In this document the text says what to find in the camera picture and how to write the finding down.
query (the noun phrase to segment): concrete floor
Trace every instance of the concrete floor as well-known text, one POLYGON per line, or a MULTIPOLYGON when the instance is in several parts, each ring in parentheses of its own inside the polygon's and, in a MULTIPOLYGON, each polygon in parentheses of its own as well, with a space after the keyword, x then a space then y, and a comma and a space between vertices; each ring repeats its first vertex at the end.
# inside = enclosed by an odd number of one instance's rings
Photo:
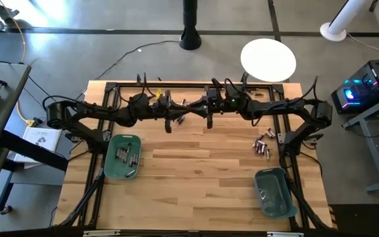
MULTIPOLYGON (((331 21, 344 0, 274 0, 282 31, 317 32, 331 21)), ((25 27, 69 29, 181 30, 182 4, 176 0, 6 0, 20 10, 18 19, 25 27)), ((272 24, 267 0, 199 0, 199 30, 270 31, 272 24)), ((363 9, 349 26, 351 32, 379 32, 374 15, 363 9)), ((125 52, 145 43, 177 40, 177 35, 106 34, 26 34, 26 63, 30 76, 50 94, 76 96, 88 80, 100 75, 125 52)), ((134 79, 146 72, 149 79, 239 80, 243 68, 240 52, 249 41, 272 36, 202 36, 196 51, 184 51, 177 43, 145 47, 127 56, 103 79, 134 79)), ((379 47, 379 38, 360 38, 379 47)), ((317 93, 330 99, 330 93, 379 52, 352 39, 332 43, 321 37, 282 37, 295 54, 297 69, 290 82, 299 82, 304 91, 315 75, 320 76, 317 93)), ((18 62, 22 54, 19 34, 0 33, 0 60, 18 62)), ((26 88, 41 101, 45 95, 32 83, 26 88)), ((27 94, 20 97, 26 117, 44 116, 40 106, 27 94)), ((365 187, 379 181, 363 138, 344 131, 344 117, 333 116, 333 125, 318 144, 324 186, 329 203, 379 203, 379 192, 368 194, 365 187)), ((20 122, 15 113, 11 122, 20 122)), ((7 175, 0 176, 0 192, 7 175)), ((43 228, 49 225, 61 187, 14 185, 8 203, 16 211, 0 216, 0 231, 43 228)))

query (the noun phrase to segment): green tray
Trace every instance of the green tray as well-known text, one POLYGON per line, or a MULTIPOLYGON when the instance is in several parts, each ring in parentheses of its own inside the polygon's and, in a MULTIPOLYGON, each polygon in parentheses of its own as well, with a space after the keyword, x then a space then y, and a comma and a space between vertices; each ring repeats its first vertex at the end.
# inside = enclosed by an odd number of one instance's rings
POLYGON ((115 135, 109 142, 108 152, 106 154, 104 172, 106 177, 115 179, 131 179, 137 175, 141 153, 141 140, 135 135, 115 135), (123 147, 127 148, 128 144, 131 144, 130 152, 127 156, 127 162, 121 158, 116 157, 116 151, 123 147), (137 165, 129 167, 130 159, 133 156, 137 157, 137 165), (135 172, 129 177, 125 177, 126 174, 135 170, 135 172))

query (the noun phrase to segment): desk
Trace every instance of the desk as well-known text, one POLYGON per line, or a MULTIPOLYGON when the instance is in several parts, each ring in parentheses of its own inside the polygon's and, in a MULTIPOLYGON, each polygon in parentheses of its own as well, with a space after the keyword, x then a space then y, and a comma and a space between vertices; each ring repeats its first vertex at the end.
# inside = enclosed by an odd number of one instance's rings
MULTIPOLYGON (((105 84, 106 81, 90 81, 86 101, 101 104, 105 84)), ((204 92, 202 88, 170 90, 173 100, 179 102, 183 98, 195 101, 204 92)), ((141 88, 121 89, 124 98, 139 92, 141 88)), ((284 84, 284 92, 288 98, 300 97, 301 86, 284 84)), ((268 92, 253 99, 269 101, 268 92)), ((303 122, 295 115, 289 118, 292 130, 303 122)), ((95 119, 82 122, 97 128, 95 119)), ((172 125, 171 134, 164 131, 164 120, 139 121, 131 128, 116 125, 114 134, 135 134, 141 138, 142 162, 134 180, 105 179, 97 229, 290 230, 288 220, 274 221, 262 214, 253 188, 258 170, 279 166, 276 140, 265 138, 271 152, 269 162, 255 156, 251 148, 254 138, 268 127, 274 127, 271 116, 265 116, 257 127, 252 127, 234 113, 214 115, 213 128, 209 130, 206 120, 188 114, 182 125, 172 125)), ((86 149, 85 144, 79 145, 72 155, 86 149)), ((314 151, 302 150, 316 156, 314 151)), ((87 154, 69 162, 54 224, 63 221, 82 197, 90 157, 87 154)), ((303 156, 298 157, 298 165, 306 200, 322 221, 331 226, 318 165, 303 156)), ((89 202, 86 220, 91 215, 93 201, 89 202)))

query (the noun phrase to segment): computer tower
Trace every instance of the computer tower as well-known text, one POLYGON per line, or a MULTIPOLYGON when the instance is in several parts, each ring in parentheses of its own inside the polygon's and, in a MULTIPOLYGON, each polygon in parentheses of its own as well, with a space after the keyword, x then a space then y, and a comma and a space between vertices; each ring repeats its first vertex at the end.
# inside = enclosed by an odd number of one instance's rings
POLYGON ((339 114, 361 113, 379 102, 379 60, 371 60, 333 93, 339 114))

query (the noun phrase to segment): black pole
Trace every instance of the black pole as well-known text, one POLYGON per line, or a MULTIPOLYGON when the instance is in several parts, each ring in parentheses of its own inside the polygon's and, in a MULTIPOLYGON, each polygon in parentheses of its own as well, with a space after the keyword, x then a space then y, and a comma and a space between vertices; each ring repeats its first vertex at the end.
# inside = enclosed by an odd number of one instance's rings
POLYGON ((201 38, 195 26, 197 25, 197 1, 184 0, 184 31, 179 39, 182 49, 194 50, 201 46, 201 38))

